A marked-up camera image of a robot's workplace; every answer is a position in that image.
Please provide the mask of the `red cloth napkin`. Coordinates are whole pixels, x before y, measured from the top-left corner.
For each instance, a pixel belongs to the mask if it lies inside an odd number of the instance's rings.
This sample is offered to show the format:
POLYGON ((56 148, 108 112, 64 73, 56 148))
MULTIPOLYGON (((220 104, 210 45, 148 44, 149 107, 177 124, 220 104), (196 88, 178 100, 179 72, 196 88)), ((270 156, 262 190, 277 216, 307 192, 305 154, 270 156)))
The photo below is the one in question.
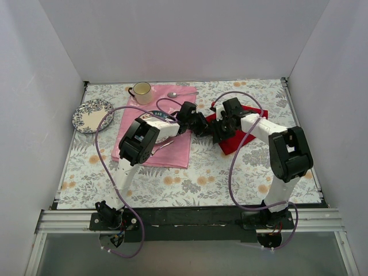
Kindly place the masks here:
MULTIPOLYGON (((244 106, 244 105, 242 105, 242 108, 245 111, 252 110, 253 112, 258 113, 258 114, 261 113, 261 110, 258 109, 258 108, 253 108, 253 107, 244 106)), ((263 116, 266 119, 268 119, 268 117, 269 117, 268 110, 264 110, 263 111, 263 116)), ((214 114, 214 113, 206 117, 207 122, 212 122, 215 119, 216 119, 216 114, 214 114)), ((245 135, 246 135, 246 133, 237 130, 234 137, 231 137, 231 138, 228 138, 227 140, 224 140, 224 141, 219 142, 219 146, 222 149, 223 153, 225 155, 230 155, 230 154, 234 153, 237 150, 240 142, 242 141, 242 139, 244 138, 245 135)), ((248 144, 249 142, 253 141, 255 138, 256 138, 255 136, 249 135, 245 139, 245 141, 242 144, 242 146, 244 146, 244 145, 248 144)))

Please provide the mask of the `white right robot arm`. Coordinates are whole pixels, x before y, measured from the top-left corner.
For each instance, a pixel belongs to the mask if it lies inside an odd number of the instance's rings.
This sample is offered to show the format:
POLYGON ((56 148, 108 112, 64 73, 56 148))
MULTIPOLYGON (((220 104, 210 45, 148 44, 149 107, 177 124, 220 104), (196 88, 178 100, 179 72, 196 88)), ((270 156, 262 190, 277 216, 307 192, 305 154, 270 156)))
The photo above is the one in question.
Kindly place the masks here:
POLYGON ((252 135, 269 147, 270 167, 273 180, 267 196, 258 208, 244 208, 252 220, 266 228, 276 227, 286 218, 290 196, 308 170, 313 167, 313 158, 304 130, 300 126, 287 128, 269 121, 264 110, 245 110, 238 98, 223 102, 222 106, 211 104, 216 118, 212 121, 215 141, 223 141, 242 131, 252 135))

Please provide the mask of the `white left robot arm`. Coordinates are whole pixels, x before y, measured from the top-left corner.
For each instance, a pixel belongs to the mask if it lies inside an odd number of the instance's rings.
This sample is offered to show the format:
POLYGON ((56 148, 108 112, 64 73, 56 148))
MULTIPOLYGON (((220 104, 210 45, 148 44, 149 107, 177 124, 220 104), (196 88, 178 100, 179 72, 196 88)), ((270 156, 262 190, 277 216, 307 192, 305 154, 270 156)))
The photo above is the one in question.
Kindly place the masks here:
POLYGON ((141 115, 126 129, 117 144, 118 170, 109 178, 114 188, 112 198, 95 204, 99 220, 111 230, 126 225, 120 209, 126 207, 122 194, 126 191, 141 165, 187 168, 191 134, 212 135, 211 124, 185 101, 180 109, 167 113, 161 108, 149 111, 140 107, 141 115))

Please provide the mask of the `silver fork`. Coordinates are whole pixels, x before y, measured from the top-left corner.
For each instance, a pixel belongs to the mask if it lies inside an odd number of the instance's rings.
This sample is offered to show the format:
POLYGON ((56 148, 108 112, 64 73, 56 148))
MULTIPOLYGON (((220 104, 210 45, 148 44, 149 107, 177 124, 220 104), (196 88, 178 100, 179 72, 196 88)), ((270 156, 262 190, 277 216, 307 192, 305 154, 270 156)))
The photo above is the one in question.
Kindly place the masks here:
POLYGON ((152 152, 151 152, 151 156, 154 156, 159 150, 163 149, 164 147, 167 147, 167 146, 171 145, 173 142, 174 141, 171 140, 171 141, 167 142, 166 144, 162 144, 158 148, 153 149, 152 152))

